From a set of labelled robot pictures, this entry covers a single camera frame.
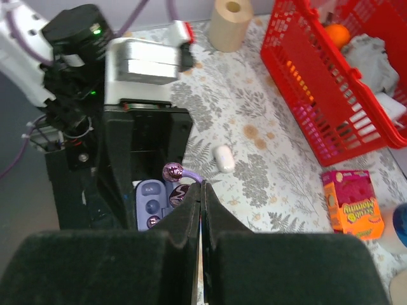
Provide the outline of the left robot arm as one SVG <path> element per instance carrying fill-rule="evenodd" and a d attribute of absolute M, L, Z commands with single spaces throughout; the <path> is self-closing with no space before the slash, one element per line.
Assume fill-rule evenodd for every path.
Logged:
<path fill-rule="evenodd" d="M 82 4 L 45 20 L 24 1 L 1 2 L 1 71 L 42 113 L 26 140 L 45 154 L 62 229 L 145 231 L 171 212 L 167 163 L 183 160 L 193 127 L 170 89 L 193 68 L 188 22 L 164 41 L 112 30 Z"/>

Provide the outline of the white earbud charging case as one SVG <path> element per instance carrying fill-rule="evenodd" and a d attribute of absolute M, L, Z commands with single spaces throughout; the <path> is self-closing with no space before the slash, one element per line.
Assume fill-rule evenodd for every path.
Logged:
<path fill-rule="evenodd" d="M 232 173 L 235 169 L 235 159 L 231 149 L 226 145 L 213 148 L 212 155 L 216 161 L 217 169 L 221 173 Z"/>

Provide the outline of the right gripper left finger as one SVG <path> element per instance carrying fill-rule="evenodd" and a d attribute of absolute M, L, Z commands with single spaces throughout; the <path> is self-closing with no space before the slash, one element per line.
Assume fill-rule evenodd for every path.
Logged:
<path fill-rule="evenodd" d="M 148 231 L 27 237 L 1 278 L 2 304 L 195 304 L 200 185 Z"/>

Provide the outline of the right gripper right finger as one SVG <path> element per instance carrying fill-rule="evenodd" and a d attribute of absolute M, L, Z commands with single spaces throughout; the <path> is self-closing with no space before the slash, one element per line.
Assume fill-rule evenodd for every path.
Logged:
<path fill-rule="evenodd" d="M 368 248 L 331 233 L 255 233 L 201 185 L 208 304 L 387 304 Z"/>

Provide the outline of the purple earbud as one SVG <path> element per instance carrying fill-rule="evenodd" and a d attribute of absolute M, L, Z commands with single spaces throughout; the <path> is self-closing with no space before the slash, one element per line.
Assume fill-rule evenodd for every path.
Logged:
<path fill-rule="evenodd" d="M 160 222 L 161 218 L 157 215 L 150 216 L 147 221 L 146 225 L 148 229 L 151 229 L 153 226 L 157 225 Z"/>
<path fill-rule="evenodd" d="M 162 177 L 165 181 L 167 201 L 169 207 L 177 208 L 183 201 L 190 185 L 183 184 L 182 179 L 192 179 L 201 184 L 204 180 L 199 174 L 183 168 L 180 163 L 167 163 L 162 170 Z"/>

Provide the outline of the purple earbud case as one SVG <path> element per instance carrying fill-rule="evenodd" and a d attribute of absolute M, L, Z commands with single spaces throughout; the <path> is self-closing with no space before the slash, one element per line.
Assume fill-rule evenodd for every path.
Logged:
<path fill-rule="evenodd" d="M 161 220 L 173 211 L 167 201 L 165 182 L 149 179 L 134 183 L 135 216 L 137 229 L 148 230 L 146 221 L 152 215 L 157 215 Z"/>

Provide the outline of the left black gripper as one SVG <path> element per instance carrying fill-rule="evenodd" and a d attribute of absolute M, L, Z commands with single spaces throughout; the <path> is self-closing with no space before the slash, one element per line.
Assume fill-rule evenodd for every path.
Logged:
<path fill-rule="evenodd" d="M 106 107 L 95 130 L 45 156 L 61 229 L 135 229 L 134 183 L 182 163 L 193 120 L 187 109 Z"/>

